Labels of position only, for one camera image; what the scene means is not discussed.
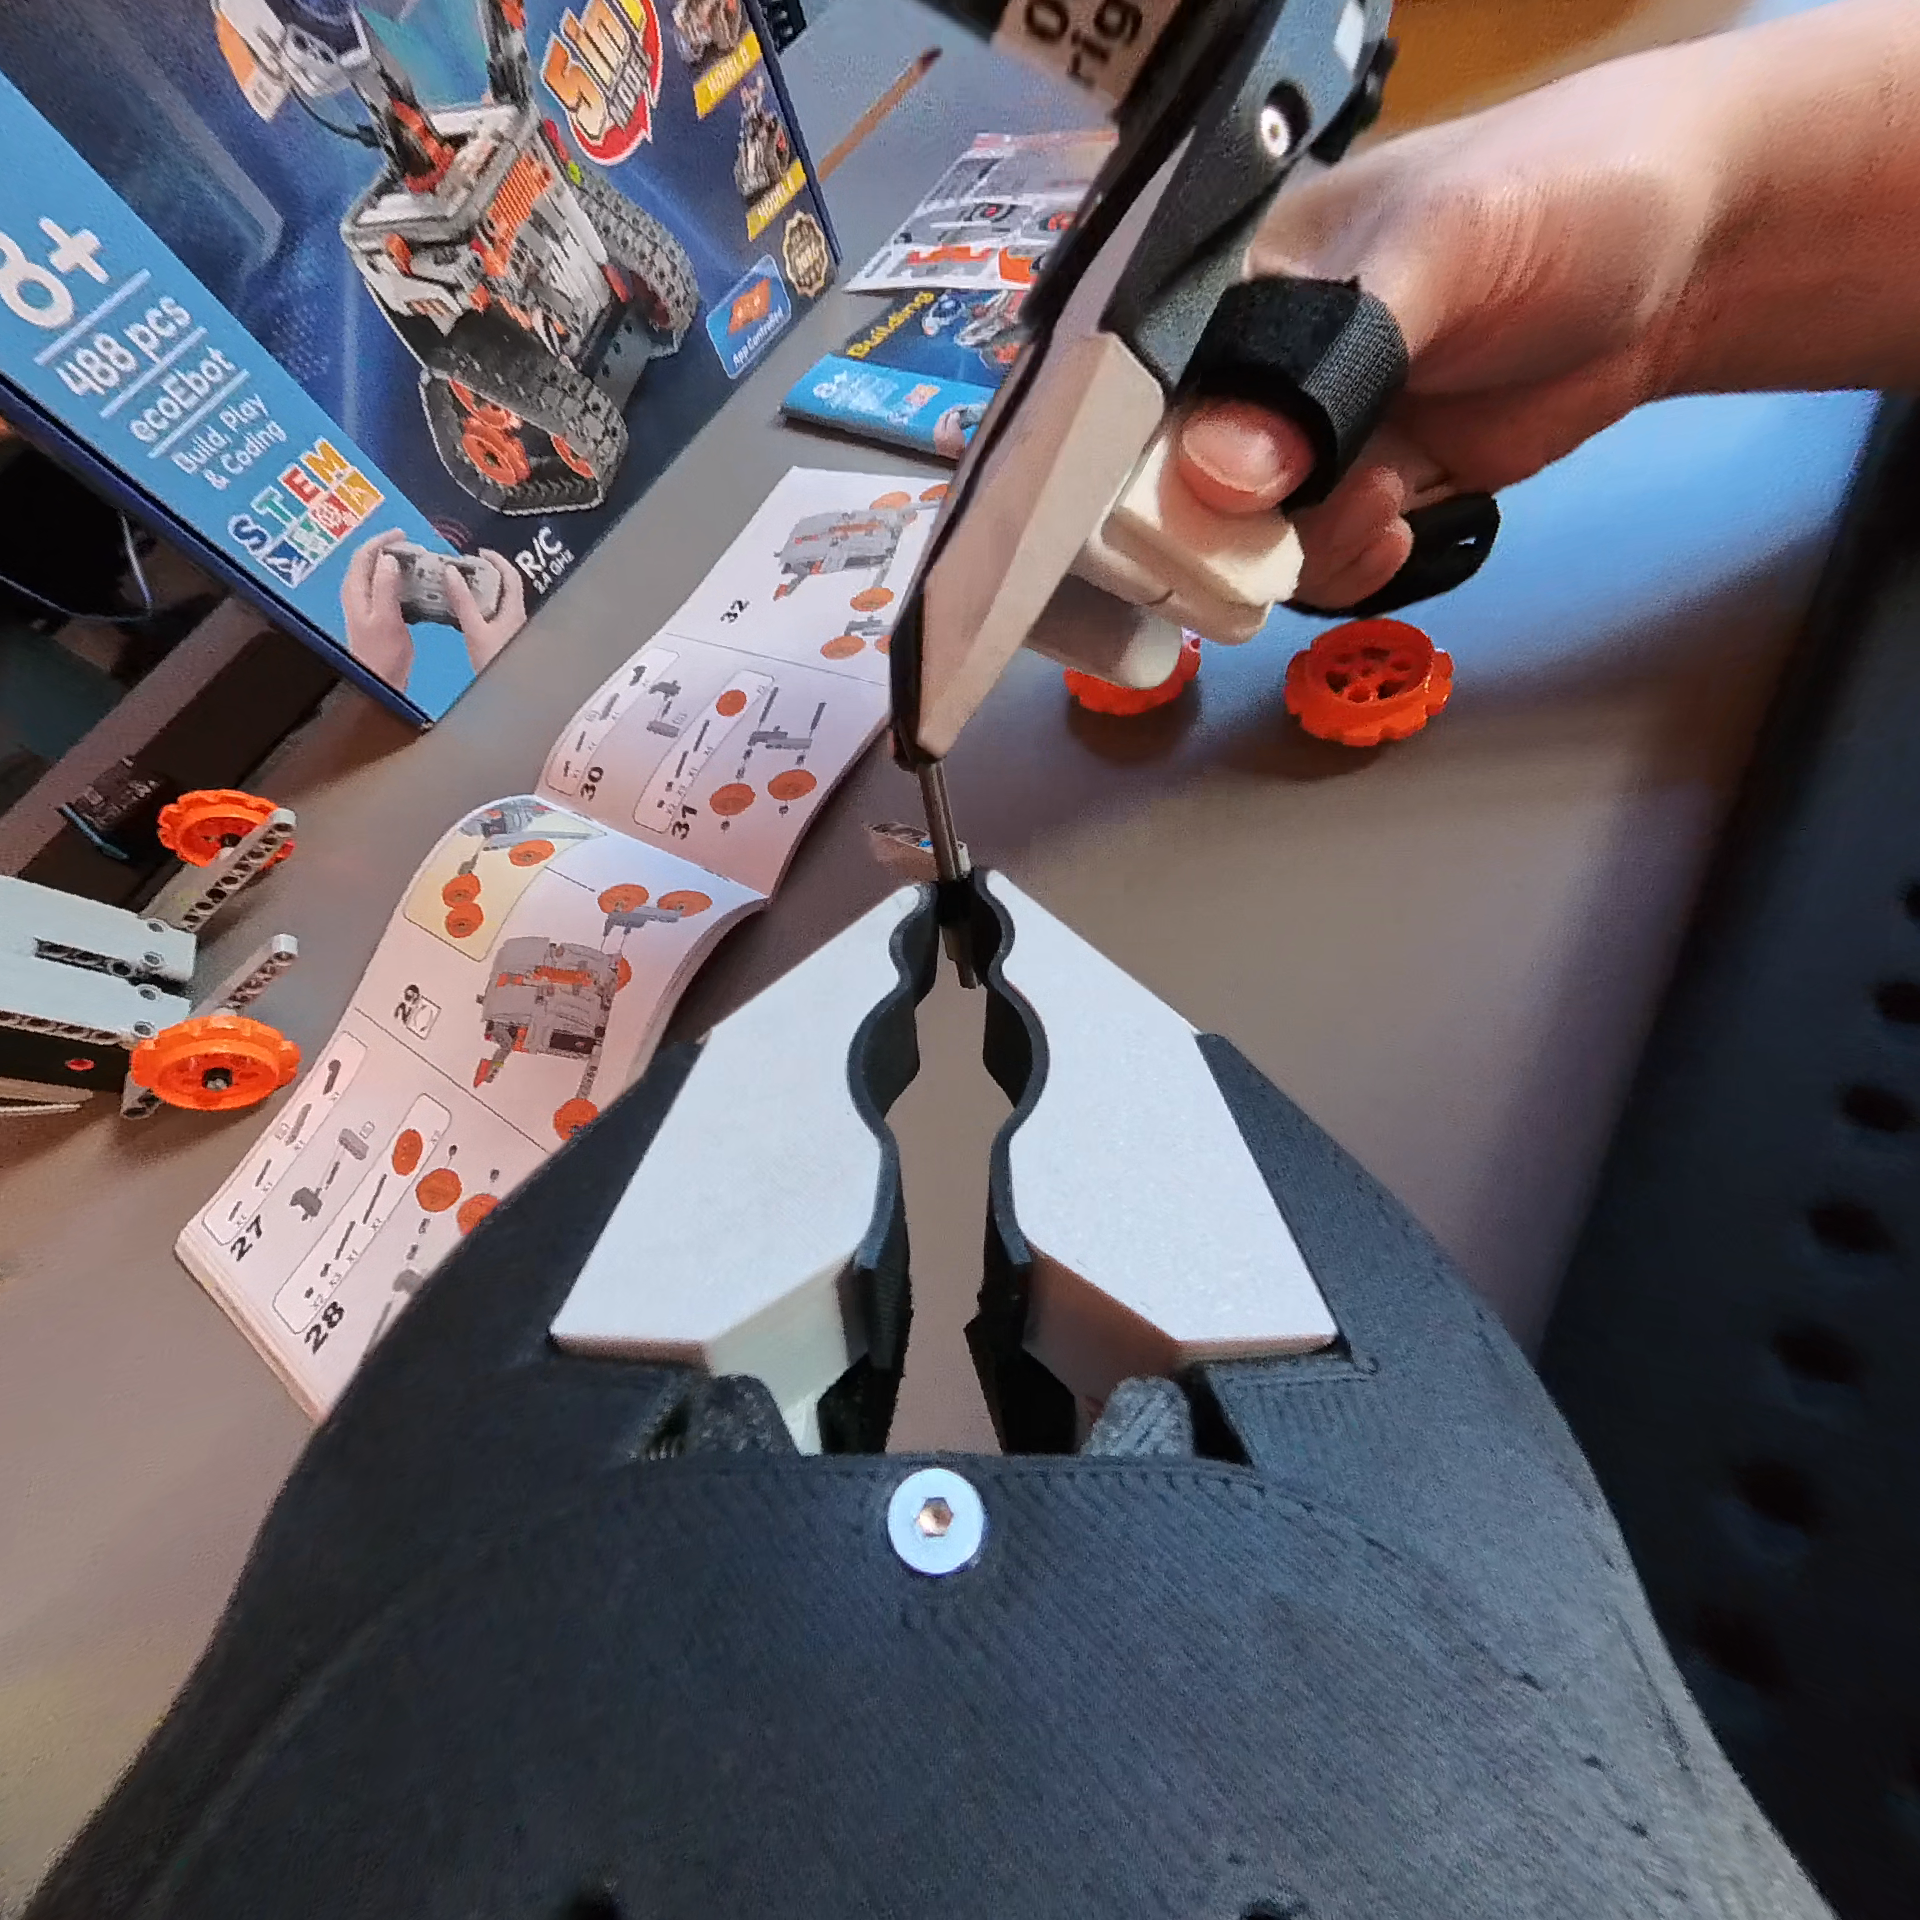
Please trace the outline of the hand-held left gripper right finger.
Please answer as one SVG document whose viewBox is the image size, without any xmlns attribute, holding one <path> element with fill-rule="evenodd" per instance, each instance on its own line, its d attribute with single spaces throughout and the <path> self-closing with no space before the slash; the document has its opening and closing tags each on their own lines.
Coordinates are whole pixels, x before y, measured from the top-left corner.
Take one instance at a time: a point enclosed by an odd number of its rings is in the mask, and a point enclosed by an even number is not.
<svg viewBox="0 0 1920 1920">
<path fill-rule="evenodd" d="M 995 1426 L 1130 1379 L 1340 1346 L 1197 1029 L 1007 876 L 974 876 L 989 1154 L 974 1370 Z"/>
</svg>

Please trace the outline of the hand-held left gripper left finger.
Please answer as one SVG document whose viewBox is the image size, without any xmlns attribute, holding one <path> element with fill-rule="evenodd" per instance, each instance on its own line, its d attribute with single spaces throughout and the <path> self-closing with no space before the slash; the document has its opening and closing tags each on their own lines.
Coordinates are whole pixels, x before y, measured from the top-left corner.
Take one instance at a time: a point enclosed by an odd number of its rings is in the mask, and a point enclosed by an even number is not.
<svg viewBox="0 0 1920 1920">
<path fill-rule="evenodd" d="M 791 1426 L 887 1426 L 905 1194 L 887 1113 L 939 968 L 900 885 L 719 1020 L 558 1308 L 558 1346 L 759 1379 Z"/>
</svg>

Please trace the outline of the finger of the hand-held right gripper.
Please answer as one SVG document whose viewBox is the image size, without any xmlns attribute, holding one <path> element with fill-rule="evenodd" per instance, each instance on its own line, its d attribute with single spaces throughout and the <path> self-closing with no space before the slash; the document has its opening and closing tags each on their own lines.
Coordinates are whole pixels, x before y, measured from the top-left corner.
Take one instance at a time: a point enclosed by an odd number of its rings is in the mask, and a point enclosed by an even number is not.
<svg viewBox="0 0 1920 1920">
<path fill-rule="evenodd" d="M 1022 345 L 900 611 L 900 761 L 945 759 L 1020 649 L 1127 685 L 1180 650 L 1168 591 L 1083 560 L 1162 425 L 1159 378 L 1102 316 L 1175 168 L 1088 199 L 1020 309 Z"/>
</svg>

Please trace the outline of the orange toy wheel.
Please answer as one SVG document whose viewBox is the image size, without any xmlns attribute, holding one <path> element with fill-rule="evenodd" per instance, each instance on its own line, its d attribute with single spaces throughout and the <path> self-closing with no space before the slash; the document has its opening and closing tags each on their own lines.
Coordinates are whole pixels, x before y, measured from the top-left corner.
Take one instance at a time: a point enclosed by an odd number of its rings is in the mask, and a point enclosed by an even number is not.
<svg viewBox="0 0 1920 1920">
<path fill-rule="evenodd" d="M 1387 614 L 1345 620 L 1286 667 L 1286 712 L 1346 749 L 1413 737 L 1448 706 L 1452 658 L 1417 626 Z"/>
<path fill-rule="evenodd" d="M 1064 686 L 1069 700 L 1085 712 L 1097 717 L 1130 718 L 1143 717 L 1177 702 L 1183 688 L 1199 677 L 1200 638 L 1181 631 L 1181 646 L 1168 672 L 1149 685 L 1127 685 L 1099 678 L 1097 675 L 1068 667 Z"/>
</svg>

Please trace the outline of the instruction booklet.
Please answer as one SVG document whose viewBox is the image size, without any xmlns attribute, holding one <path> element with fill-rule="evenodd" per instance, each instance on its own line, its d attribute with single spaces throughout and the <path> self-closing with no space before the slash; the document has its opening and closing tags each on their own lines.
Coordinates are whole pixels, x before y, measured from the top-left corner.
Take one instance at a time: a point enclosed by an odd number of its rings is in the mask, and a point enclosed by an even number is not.
<svg viewBox="0 0 1920 1920">
<path fill-rule="evenodd" d="M 337 1027 L 178 1236 L 307 1417 L 769 903 L 885 732 L 892 623 L 945 499 L 945 477 L 791 466 L 537 785 L 425 854 Z"/>
</svg>

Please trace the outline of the grey desk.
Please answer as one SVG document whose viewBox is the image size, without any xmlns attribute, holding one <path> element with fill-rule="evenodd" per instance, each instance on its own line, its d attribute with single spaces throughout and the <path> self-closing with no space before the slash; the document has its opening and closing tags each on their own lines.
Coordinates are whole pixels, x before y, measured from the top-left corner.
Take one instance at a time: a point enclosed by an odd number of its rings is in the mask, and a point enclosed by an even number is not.
<svg viewBox="0 0 1920 1920">
<path fill-rule="evenodd" d="M 1805 6 L 1395 4 L 1376 133 Z M 782 65 L 816 155 L 943 48 L 829 180 L 854 266 L 974 130 L 1088 119 L 920 4 L 805 10 Z M 833 287 L 430 732 L 342 686 L 259 770 L 298 813 L 298 851 L 234 903 L 215 963 L 298 937 L 262 1010 L 305 1048 L 336 1026 L 438 834 L 532 785 L 572 709 L 785 466 L 908 469 L 777 417 L 860 311 Z M 1281 680 L 1314 627 L 1284 614 L 1207 649 L 1199 685 L 1133 730 L 1076 717 L 1057 669 L 1020 658 L 947 761 L 953 811 L 974 855 L 1233 1038 L 1531 1345 L 1874 407 L 1859 393 L 1649 406 L 1508 493 L 1481 574 L 1409 612 L 1455 662 L 1452 702 L 1417 737 L 1362 754 L 1300 733 Z M 882 743 L 774 907 L 686 990 L 675 1036 L 873 905 L 894 877 L 866 826 L 910 817 L 914 799 Z M 914 1256 L 896 1448 L 993 1438 L 961 1334 L 1004 1112 L 978 1019 L 945 976 L 894 1107 Z M 172 1256 L 275 1112 L 3 1124 L 3 1915 L 191 1670 L 311 1432 Z"/>
</svg>

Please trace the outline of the person's right hand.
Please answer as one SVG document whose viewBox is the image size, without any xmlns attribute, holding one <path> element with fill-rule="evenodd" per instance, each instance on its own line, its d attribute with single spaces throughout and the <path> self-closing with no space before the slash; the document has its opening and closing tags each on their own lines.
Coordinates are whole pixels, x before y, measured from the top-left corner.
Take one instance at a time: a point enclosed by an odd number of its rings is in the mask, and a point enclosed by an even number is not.
<svg viewBox="0 0 1920 1920">
<path fill-rule="evenodd" d="M 1404 386 L 1345 479 L 1286 507 L 1296 596 L 1354 606 L 1409 518 L 1521 481 L 1661 396 L 1721 188 L 1727 37 L 1589 68 L 1409 130 L 1286 192 L 1252 276 L 1354 281 L 1404 336 Z"/>
</svg>

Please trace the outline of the blue cover booklet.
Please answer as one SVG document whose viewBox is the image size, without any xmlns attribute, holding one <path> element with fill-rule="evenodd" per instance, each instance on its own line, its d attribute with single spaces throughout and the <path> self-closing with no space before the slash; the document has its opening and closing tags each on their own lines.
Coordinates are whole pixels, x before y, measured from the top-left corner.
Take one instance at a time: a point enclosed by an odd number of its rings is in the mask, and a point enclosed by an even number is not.
<svg viewBox="0 0 1920 1920">
<path fill-rule="evenodd" d="M 1025 297 L 1025 289 L 902 291 L 803 371 L 779 414 L 957 463 L 1018 354 Z"/>
</svg>

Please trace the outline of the white folded leaflet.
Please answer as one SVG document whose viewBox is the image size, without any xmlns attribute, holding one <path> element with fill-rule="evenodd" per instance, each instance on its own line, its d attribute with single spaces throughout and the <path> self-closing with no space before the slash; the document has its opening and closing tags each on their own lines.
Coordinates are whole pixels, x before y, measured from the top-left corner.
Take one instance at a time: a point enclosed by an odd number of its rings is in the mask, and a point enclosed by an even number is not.
<svg viewBox="0 0 1920 1920">
<path fill-rule="evenodd" d="M 892 237 L 849 276 L 852 291 L 928 286 L 1020 291 L 1074 226 L 1117 130 L 980 130 Z"/>
</svg>

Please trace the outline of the black foam mat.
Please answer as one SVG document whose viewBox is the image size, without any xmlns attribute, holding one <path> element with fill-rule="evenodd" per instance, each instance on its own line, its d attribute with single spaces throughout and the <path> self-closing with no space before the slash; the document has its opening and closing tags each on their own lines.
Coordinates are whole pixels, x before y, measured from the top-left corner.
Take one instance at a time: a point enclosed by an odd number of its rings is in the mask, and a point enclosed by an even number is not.
<svg viewBox="0 0 1920 1920">
<path fill-rule="evenodd" d="M 1840 1915 L 1918 1911 L 1915 510 L 1884 399 L 1542 1351 Z"/>
</svg>

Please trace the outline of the partly built toy robot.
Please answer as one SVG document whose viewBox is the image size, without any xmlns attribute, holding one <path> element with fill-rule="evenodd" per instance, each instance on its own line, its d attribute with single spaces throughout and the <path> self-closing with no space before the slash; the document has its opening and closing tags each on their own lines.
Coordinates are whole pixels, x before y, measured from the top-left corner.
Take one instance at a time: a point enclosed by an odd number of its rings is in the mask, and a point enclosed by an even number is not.
<svg viewBox="0 0 1920 1920">
<path fill-rule="evenodd" d="M 145 907 L 2 880 L 2 1113 L 58 1117 L 114 1093 L 118 1113 L 234 1112 L 300 1067 L 300 1048 L 250 1015 L 298 941 L 270 937 L 199 982 L 204 924 L 293 847 L 296 813 L 237 789 L 160 808 L 180 876 Z"/>
</svg>

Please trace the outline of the blue robot kit box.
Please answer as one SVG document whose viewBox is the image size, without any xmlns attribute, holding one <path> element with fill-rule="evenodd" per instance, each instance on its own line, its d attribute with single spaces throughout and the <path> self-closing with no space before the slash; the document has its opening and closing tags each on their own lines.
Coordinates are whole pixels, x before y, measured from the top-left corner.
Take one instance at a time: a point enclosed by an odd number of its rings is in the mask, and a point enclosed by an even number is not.
<svg viewBox="0 0 1920 1920">
<path fill-rule="evenodd" d="M 3 404 L 430 728 L 840 246 L 796 4 L 3 4 Z"/>
</svg>

